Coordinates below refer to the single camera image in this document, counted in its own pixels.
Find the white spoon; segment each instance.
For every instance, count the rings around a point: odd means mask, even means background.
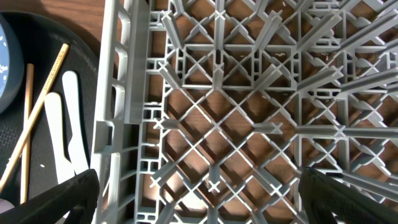
[[[55,158],[55,170],[57,172],[58,184],[65,182],[75,176],[73,166],[65,158],[63,150],[62,134],[62,103],[57,93],[49,93],[44,101],[45,113],[49,122],[50,135]]]
[[[76,174],[80,174],[88,169],[88,163],[81,134],[79,86],[76,73],[65,72],[62,76],[62,85],[72,127],[72,138],[68,145],[69,157]]]

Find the wooden chopstick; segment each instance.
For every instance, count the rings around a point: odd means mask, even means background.
[[[43,107],[45,96],[49,93],[52,83],[54,82],[55,78],[57,77],[58,71],[60,70],[61,64],[68,52],[68,49],[69,49],[69,45],[63,44],[60,52],[58,53],[57,59],[55,59],[55,62],[51,68],[49,77],[47,77],[47,80],[44,83],[44,87],[43,87],[42,91],[40,92],[39,98],[37,99],[35,106],[33,107],[32,113],[29,116],[26,127],[24,127],[24,130],[22,131],[21,136],[19,136],[18,142],[14,148],[14,151],[12,152],[12,155],[7,163],[6,170],[4,171],[4,173],[1,177],[0,192],[3,190],[4,186],[6,185],[7,179],[11,175],[11,171],[14,168],[15,164],[17,163],[19,155],[21,154],[21,152],[25,146],[27,137],[33,128],[33,125],[40,113],[40,110]]]
[[[26,66],[26,89],[25,89],[25,110],[24,110],[24,128],[27,127],[30,111],[32,110],[32,94],[33,94],[33,64]],[[30,159],[30,134],[26,137],[26,143],[22,151],[22,170],[21,170],[21,198],[20,203],[27,200],[27,192],[29,189],[29,159]]]

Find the blue bowl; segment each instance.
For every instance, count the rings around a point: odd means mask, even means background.
[[[16,97],[24,78],[24,67],[18,39],[0,14],[0,113]]]

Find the gray plastic dish rack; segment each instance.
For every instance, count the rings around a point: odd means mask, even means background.
[[[219,209],[231,200],[239,200],[250,213],[246,221],[233,223],[267,223],[263,212],[281,202],[292,212],[292,223],[308,223],[298,193],[300,172],[304,166],[304,139],[318,151],[318,156],[308,166],[327,161],[331,168],[318,170],[341,174],[336,180],[375,201],[382,203],[388,199],[398,202],[398,176],[390,172],[380,158],[388,142],[398,146],[398,128],[395,128],[394,123],[387,125],[378,112],[386,98],[398,102],[398,39],[384,42],[379,37],[393,27],[398,28],[398,1],[284,0],[283,4],[294,9],[294,13],[283,20],[280,11],[265,12],[271,0],[207,0],[211,5],[208,10],[213,13],[200,21],[187,12],[195,1],[168,0],[168,10],[156,11],[153,0],[149,0],[149,3],[143,0],[124,0],[123,5],[117,0],[106,0],[91,155],[91,168],[98,173],[103,194],[98,199],[93,223],[232,223],[233,221],[226,220],[219,213]],[[233,1],[245,3],[252,10],[252,14],[241,21],[228,15],[226,8]],[[350,13],[361,1],[377,12],[377,17],[372,21]],[[177,28],[178,16],[185,16],[193,24],[184,39]],[[264,21],[264,26],[254,39],[249,35],[247,25],[257,18]],[[120,40],[116,34],[118,19],[122,25]],[[312,26],[305,34],[302,34],[302,20]],[[205,29],[212,21],[215,24],[214,37]],[[294,38],[287,27],[291,21],[295,21],[297,25],[298,33],[295,35],[298,38]],[[229,34],[224,33],[226,22],[233,25]],[[347,35],[348,23],[359,31]],[[151,33],[156,31],[167,32],[164,57],[150,57]],[[197,34],[203,34],[210,43],[189,44]],[[239,34],[246,38],[247,44],[226,44]],[[286,44],[269,44],[275,35]],[[191,51],[209,53],[195,59],[190,55]],[[114,76],[115,52],[119,58],[117,76]],[[229,52],[247,54],[236,59]],[[368,61],[356,54],[374,54],[376,57]],[[211,59],[213,67],[212,74],[209,74],[202,65]],[[271,63],[267,68],[262,68],[261,62],[264,59]],[[182,66],[174,68],[169,63],[171,60]],[[319,71],[305,78],[302,71],[303,60],[320,68]],[[193,64],[189,69],[186,68],[188,62]],[[234,65],[228,73],[225,72],[226,63]],[[246,63],[250,63],[250,72],[244,66]],[[210,84],[187,82],[190,75],[197,70],[207,77]],[[249,85],[225,83],[237,71],[249,80]],[[160,102],[147,100],[149,79],[152,76],[163,78]],[[288,86],[272,85],[280,77],[288,80]],[[199,99],[193,99],[187,90],[206,90],[207,93]],[[226,93],[230,90],[249,93],[237,102]],[[173,119],[167,114],[168,97],[176,91],[192,104],[179,119]],[[216,91],[233,106],[220,120],[209,116],[200,106],[200,103]],[[268,94],[270,91],[289,93],[290,96],[280,102]],[[275,108],[261,123],[253,122],[242,109],[245,101],[255,93],[261,93]],[[359,99],[358,94],[374,95],[376,100],[368,103]],[[318,109],[307,122],[302,119],[302,100],[311,102]],[[294,104],[293,114],[286,109],[289,103]],[[337,114],[331,110],[336,105]],[[352,121],[349,121],[350,108],[359,111],[359,115]],[[192,141],[180,127],[180,122],[194,110],[199,111],[212,126],[196,141]],[[222,127],[222,123],[233,113],[240,113],[252,126],[252,131],[237,144],[227,136]],[[294,134],[284,144],[276,144],[269,137],[270,134],[283,134],[281,127],[285,124],[272,122],[272,118],[278,113],[294,127]],[[326,117],[330,124],[313,123],[321,116]],[[366,120],[373,127],[358,126]],[[160,130],[159,143],[146,141],[148,123],[155,123],[151,128]],[[131,143],[129,140],[136,138],[134,130],[139,130],[139,139]],[[197,149],[213,131],[218,132],[233,149],[216,163]],[[177,160],[171,159],[164,149],[165,139],[170,132],[179,133],[189,145]],[[268,159],[257,165],[240,150],[254,134],[260,134],[274,149]],[[375,140],[370,145],[364,145],[361,143],[363,138]],[[328,144],[322,146],[317,143],[317,139],[326,139]],[[287,155],[290,146],[294,149],[293,156]],[[145,149],[148,147],[159,148],[159,156],[146,156]],[[358,148],[362,154],[350,158],[352,147]],[[338,149],[336,157],[331,153],[335,149]],[[191,152],[199,155],[208,165],[207,171],[194,183],[178,166]],[[220,166],[231,156],[240,156],[252,169],[251,175],[240,184],[230,184],[228,177],[220,172]],[[263,169],[277,157],[283,158],[294,170],[295,175],[286,183],[279,182]],[[375,165],[388,180],[381,182],[355,173],[368,164]],[[179,198],[170,200],[161,192],[171,176],[176,174],[186,191]],[[150,187],[156,189],[156,200],[152,207],[142,204],[143,193],[148,187],[144,186],[145,175],[150,176]],[[256,208],[247,203],[240,194],[252,179],[258,181],[271,196]],[[198,187],[203,183],[209,192],[219,192],[220,185],[223,184],[229,193],[219,203],[212,204],[199,193]],[[290,191],[293,193],[292,202],[286,199]],[[200,218],[187,217],[176,212],[175,207],[186,197],[195,198],[195,201],[206,207],[206,215]]]

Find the black round pan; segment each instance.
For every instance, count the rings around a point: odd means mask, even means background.
[[[34,102],[39,96],[62,44],[70,45],[52,91],[59,93],[63,101],[64,144],[65,152],[67,152],[72,132],[63,95],[62,74],[68,70],[73,70],[78,74],[83,140],[89,159],[93,139],[98,58],[79,36],[46,17],[25,12],[2,12],[1,14],[10,23],[19,39],[25,63],[33,63],[35,66]],[[4,172],[22,132],[24,92],[25,82],[12,105],[0,114],[0,174]],[[35,122],[31,135],[29,198],[57,185],[52,142],[44,108]],[[16,169],[7,181],[6,188],[0,194],[0,198],[8,200],[14,205],[19,204],[20,173],[21,163],[18,162]]]

